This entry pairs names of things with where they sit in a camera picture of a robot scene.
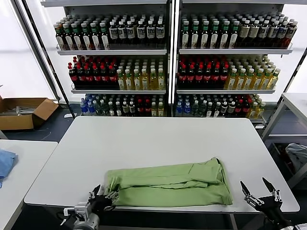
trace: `bottle label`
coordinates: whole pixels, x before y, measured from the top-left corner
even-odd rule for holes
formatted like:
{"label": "bottle label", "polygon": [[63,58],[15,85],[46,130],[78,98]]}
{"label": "bottle label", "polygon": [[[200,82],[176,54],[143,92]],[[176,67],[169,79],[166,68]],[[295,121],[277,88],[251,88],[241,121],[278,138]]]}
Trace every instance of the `bottle label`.
{"label": "bottle label", "polygon": [[249,118],[254,118],[256,111],[250,111]]}
{"label": "bottle label", "polygon": [[242,108],[242,111],[243,111],[244,113],[248,113],[249,110],[250,110],[250,108]]}
{"label": "bottle label", "polygon": [[143,39],[146,37],[146,33],[145,33],[145,28],[141,27],[141,28],[137,28],[138,29],[138,38]]}
{"label": "bottle label", "polygon": [[134,83],[135,83],[135,90],[140,90],[140,80],[134,79]]}
{"label": "bottle label", "polygon": [[196,79],[197,81],[201,81],[201,80],[202,80],[202,75],[196,75],[196,76],[195,76],[195,79]]}
{"label": "bottle label", "polygon": [[102,38],[102,43],[104,44],[105,49],[110,49],[109,40],[108,40],[107,36],[102,35],[101,38]]}
{"label": "bottle label", "polygon": [[73,75],[73,76],[71,76],[71,80],[72,80],[72,81],[77,81],[77,80],[78,80],[77,75]]}
{"label": "bottle label", "polygon": [[65,46],[64,46],[64,42],[63,42],[63,39],[59,36],[56,37],[57,41],[58,41],[58,45],[60,47],[61,50],[64,50],[65,49]]}
{"label": "bottle label", "polygon": [[129,106],[129,111],[130,113],[135,113],[135,107],[134,106]]}
{"label": "bottle label", "polygon": [[227,89],[232,90],[235,83],[235,79],[230,79]]}
{"label": "bottle label", "polygon": [[194,75],[193,75],[193,76],[188,75],[188,76],[187,76],[187,79],[188,79],[188,81],[194,80]]}
{"label": "bottle label", "polygon": [[264,79],[263,84],[261,85],[261,89],[265,90],[268,87],[269,79]]}
{"label": "bottle label", "polygon": [[147,80],[142,80],[143,90],[148,90]]}
{"label": "bottle label", "polygon": [[244,87],[243,87],[244,90],[248,90],[249,89],[250,82],[251,82],[251,79],[247,79],[245,81],[245,84],[244,84]]}
{"label": "bottle label", "polygon": [[154,27],[147,27],[147,37],[154,38],[155,36],[155,29]]}
{"label": "bottle label", "polygon": [[259,111],[257,114],[257,118],[261,119],[264,111]]}
{"label": "bottle label", "polygon": [[291,39],[295,32],[296,32],[296,28],[289,27],[285,37]]}
{"label": "bottle label", "polygon": [[126,39],[127,38],[126,28],[118,28],[118,36],[120,39]]}
{"label": "bottle label", "polygon": [[237,34],[233,34],[230,37],[230,42],[229,42],[229,49],[233,49],[235,47],[235,43],[236,43],[236,38],[238,37]]}
{"label": "bottle label", "polygon": [[159,90],[164,89],[164,79],[159,79],[158,83],[159,83]]}
{"label": "bottle label", "polygon": [[127,32],[127,37],[129,39],[134,39],[135,38],[135,32],[134,32],[134,28],[131,27],[131,28],[126,28],[126,32]]}
{"label": "bottle label", "polygon": [[228,34],[223,34],[221,38],[221,44],[220,44],[220,49],[224,49],[226,46]]}
{"label": "bottle label", "polygon": [[219,76],[218,75],[211,75],[211,80],[217,81],[217,80],[219,80]]}
{"label": "bottle label", "polygon": [[82,50],[82,44],[81,44],[81,41],[80,41],[80,37],[79,36],[74,36],[73,39],[76,42],[78,50]]}
{"label": "bottle label", "polygon": [[222,113],[222,114],[226,113],[226,110],[227,110],[227,107],[222,107],[222,108],[221,108],[221,113]]}
{"label": "bottle label", "polygon": [[254,90],[257,90],[257,89],[258,89],[259,84],[260,84],[260,81],[261,81],[261,79],[255,80],[255,84],[254,84],[254,87],[253,87]]}
{"label": "bottle label", "polygon": [[242,88],[244,79],[239,79],[238,84],[236,85],[236,90],[240,90]]}
{"label": "bottle label", "polygon": [[84,75],[79,76],[79,80],[80,80],[80,81],[86,81],[86,77],[85,77]]}
{"label": "bottle label", "polygon": [[131,90],[131,80],[126,79],[127,90]]}
{"label": "bottle label", "polygon": [[220,111],[215,111],[213,116],[217,117],[219,115],[219,113],[220,113]]}
{"label": "bottle label", "polygon": [[228,107],[228,113],[232,114],[234,112],[235,108],[234,107]]}
{"label": "bottle label", "polygon": [[123,80],[118,80],[118,84],[119,84],[119,88],[121,90],[124,90],[125,89],[125,85],[124,85],[124,81]]}
{"label": "bottle label", "polygon": [[268,37],[269,38],[275,38],[278,32],[278,28],[275,27],[270,27],[269,33],[268,33]]}
{"label": "bottle label", "polygon": [[221,79],[221,81],[225,81],[225,80],[227,80],[227,76],[220,75],[220,79]]}
{"label": "bottle label", "polygon": [[214,49],[215,48],[217,36],[218,36],[217,34],[213,34],[211,36],[210,49]]}
{"label": "bottle label", "polygon": [[258,32],[258,38],[265,38],[268,31],[268,27],[261,26]]}
{"label": "bottle label", "polygon": [[201,36],[201,49],[205,49],[206,48],[207,40],[208,40],[208,35],[207,34],[203,34]]}
{"label": "bottle label", "polygon": [[66,41],[67,41],[67,44],[68,44],[69,49],[70,49],[70,50],[73,50],[74,47],[73,47],[73,43],[72,43],[71,37],[66,36],[65,38],[66,38]]}
{"label": "bottle label", "polygon": [[249,33],[249,26],[241,26],[240,37],[247,37]]}
{"label": "bottle label", "polygon": [[95,81],[101,81],[101,76],[94,76]]}
{"label": "bottle label", "polygon": [[113,81],[113,82],[117,81],[117,76],[111,76],[110,80]]}
{"label": "bottle label", "polygon": [[279,27],[279,30],[278,30],[278,34],[277,34],[277,37],[278,38],[284,38],[285,35],[286,35],[286,32],[287,32],[287,27]]}
{"label": "bottle label", "polygon": [[157,38],[164,38],[164,26],[157,27]]}
{"label": "bottle label", "polygon": [[186,75],[179,75],[179,81],[185,81],[187,79]]}
{"label": "bottle label", "polygon": [[110,38],[113,40],[118,39],[118,30],[117,28],[109,28],[110,31]]}
{"label": "bottle label", "polygon": [[93,35],[92,36],[92,39],[94,41],[94,46],[95,46],[95,49],[96,50],[99,50],[100,49],[100,44],[99,44],[99,39],[96,35]]}
{"label": "bottle label", "polygon": [[191,49],[196,49],[197,47],[198,34],[192,35]]}
{"label": "bottle label", "polygon": [[274,89],[276,82],[277,82],[277,79],[272,79],[272,81],[270,83],[270,90]]}
{"label": "bottle label", "polygon": [[83,40],[85,42],[86,49],[91,50],[90,38],[88,36],[83,36]]}
{"label": "bottle label", "polygon": [[86,76],[85,78],[86,78],[87,81],[93,81],[94,80],[93,76]]}
{"label": "bottle label", "polygon": [[203,79],[204,79],[205,81],[209,81],[209,80],[211,79],[211,76],[206,76],[206,75],[204,75],[204,76],[203,76]]}
{"label": "bottle label", "polygon": [[184,34],[182,36],[182,48],[183,49],[188,48],[188,40],[189,40],[189,35],[188,34]]}

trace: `yellow bottle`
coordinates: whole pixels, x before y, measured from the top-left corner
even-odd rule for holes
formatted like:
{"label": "yellow bottle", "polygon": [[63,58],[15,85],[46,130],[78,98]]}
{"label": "yellow bottle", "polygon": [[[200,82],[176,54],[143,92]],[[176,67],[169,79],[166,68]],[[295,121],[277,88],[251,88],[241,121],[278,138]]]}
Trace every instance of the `yellow bottle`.
{"label": "yellow bottle", "polygon": [[151,69],[150,70],[150,84],[149,84],[149,88],[151,90],[158,90],[158,78],[155,74],[155,69]]}
{"label": "yellow bottle", "polygon": [[133,88],[133,80],[132,80],[132,76],[130,74],[130,70],[126,69],[125,70],[126,73],[126,85],[127,85],[127,90],[134,90]]}
{"label": "yellow bottle", "polygon": [[148,90],[148,86],[149,86],[149,78],[148,78],[148,74],[147,74],[147,69],[144,68],[144,69],[142,69],[142,87],[143,87],[143,90]]}
{"label": "yellow bottle", "polygon": [[248,112],[248,114],[246,114],[246,118],[249,118],[249,119],[255,118],[255,114],[256,114],[256,111],[257,111],[257,105],[258,105],[257,102],[253,102],[253,106],[250,109],[250,111]]}
{"label": "yellow bottle", "polygon": [[280,69],[276,69],[275,72],[273,73],[273,77],[271,78],[271,81],[268,85],[268,90],[274,89],[276,82],[278,81],[278,74],[280,73]]}
{"label": "yellow bottle", "polygon": [[261,79],[262,79],[262,75],[263,75],[263,69],[259,69],[257,74],[255,75],[254,79],[251,81],[250,85],[249,85],[249,89],[250,90],[257,90]]}
{"label": "yellow bottle", "polygon": [[244,81],[244,78],[245,78],[245,72],[246,72],[246,69],[242,68],[240,70],[240,74],[238,74],[236,76],[236,81],[234,83],[234,89],[235,90],[241,90],[242,84],[243,84],[243,81]]}
{"label": "yellow bottle", "polygon": [[271,72],[272,72],[272,69],[267,69],[265,71],[265,74],[264,74],[264,76],[262,76],[261,83],[260,83],[260,85],[258,87],[259,90],[267,89],[268,84],[269,84],[269,82],[271,80]]}
{"label": "yellow bottle", "polygon": [[163,74],[162,68],[158,69],[158,83],[159,83],[159,90],[164,90],[165,89],[165,80],[164,80],[164,74]]}
{"label": "yellow bottle", "polygon": [[231,74],[228,76],[228,82],[225,84],[226,90],[232,90],[234,88],[234,83],[236,81],[236,69],[231,69]]}
{"label": "yellow bottle", "polygon": [[120,90],[126,90],[126,89],[127,89],[127,88],[126,88],[127,86],[126,86],[126,84],[125,84],[124,76],[123,76],[123,74],[121,73],[121,70],[120,70],[120,69],[117,70],[117,79],[118,79],[119,89],[120,89]]}
{"label": "yellow bottle", "polygon": [[263,112],[264,112],[264,107],[265,107],[265,102],[261,102],[260,107],[257,108],[256,114],[255,114],[255,118],[256,119],[261,119]]}
{"label": "yellow bottle", "polygon": [[253,80],[254,78],[254,69],[250,68],[248,70],[248,74],[245,75],[245,78],[244,78],[244,81],[243,81],[243,84],[242,84],[242,89],[243,90],[248,90],[249,89],[249,85],[251,83],[251,81]]}
{"label": "yellow bottle", "polygon": [[163,102],[159,102],[158,116],[164,116],[164,106],[163,106]]}
{"label": "yellow bottle", "polygon": [[134,70],[134,85],[135,85],[135,90],[141,90],[143,88],[141,75],[138,69]]}

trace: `white table leg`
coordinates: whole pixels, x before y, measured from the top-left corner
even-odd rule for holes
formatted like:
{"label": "white table leg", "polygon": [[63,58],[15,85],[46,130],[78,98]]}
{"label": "white table leg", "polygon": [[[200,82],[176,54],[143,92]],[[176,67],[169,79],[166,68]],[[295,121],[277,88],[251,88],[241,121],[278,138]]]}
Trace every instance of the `white table leg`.
{"label": "white table leg", "polygon": [[0,130],[0,139],[4,139],[4,140],[8,139],[1,130]]}
{"label": "white table leg", "polygon": [[283,114],[284,110],[286,109],[286,105],[284,103],[284,101],[282,101],[277,110],[275,111],[275,113],[273,114],[273,116],[271,117],[271,119],[269,120],[268,125],[265,127],[261,138],[262,141],[265,142],[265,140],[269,137],[269,134],[271,133],[271,131],[273,130],[274,126],[276,125],[276,123],[278,122],[279,118],[281,117],[281,115]]}
{"label": "white table leg", "polygon": [[307,163],[288,180],[287,183],[289,185],[289,188],[293,188],[294,186],[296,186],[302,179],[306,177],[306,175],[307,175]]}
{"label": "white table leg", "polygon": [[236,225],[236,219],[235,219],[234,214],[229,214],[229,217],[230,217],[232,229],[233,229],[233,230],[238,230],[238,227],[237,227],[237,225]]}

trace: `green cloth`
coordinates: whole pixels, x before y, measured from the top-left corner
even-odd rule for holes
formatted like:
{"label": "green cloth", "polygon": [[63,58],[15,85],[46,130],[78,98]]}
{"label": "green cloth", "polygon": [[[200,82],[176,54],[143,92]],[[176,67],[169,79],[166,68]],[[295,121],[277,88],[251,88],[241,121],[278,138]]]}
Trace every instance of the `green cloth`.
{"label": "green cloth", "polygon": [[223,165],[216,158],[203,163],[108,171],[106,193],[117,185],[118,206],[232,204]]}

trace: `blue cloth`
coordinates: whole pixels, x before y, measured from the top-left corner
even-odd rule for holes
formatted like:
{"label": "blue cloth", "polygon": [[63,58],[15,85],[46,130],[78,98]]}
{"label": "blue cloth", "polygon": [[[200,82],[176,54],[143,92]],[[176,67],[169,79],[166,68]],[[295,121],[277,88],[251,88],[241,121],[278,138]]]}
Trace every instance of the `blue cloth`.
{"label": "blue cloth", "polygon": [[0,188],[2,180],[9,175],[16,158],[15,153],[0,149]]}

